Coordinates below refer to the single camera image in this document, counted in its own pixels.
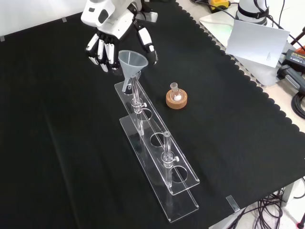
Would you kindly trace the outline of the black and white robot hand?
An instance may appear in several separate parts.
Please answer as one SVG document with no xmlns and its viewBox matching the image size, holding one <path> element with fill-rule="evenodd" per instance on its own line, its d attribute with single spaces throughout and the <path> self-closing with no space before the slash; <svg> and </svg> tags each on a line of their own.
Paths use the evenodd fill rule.
<svg viewBox="0 0 305 229">
<path fill-rule="evenodd" d="M 97 29 L 86 46 L 88 58 L 104 72 L 120 71 L 118 43 L 134 27 L 148 62 L 156 64 L 157 52 L 142 21 L 157 22 L 158 13 L 146 4 L 147 0 L 88 0 L 81 21 Z"/>
</svg>

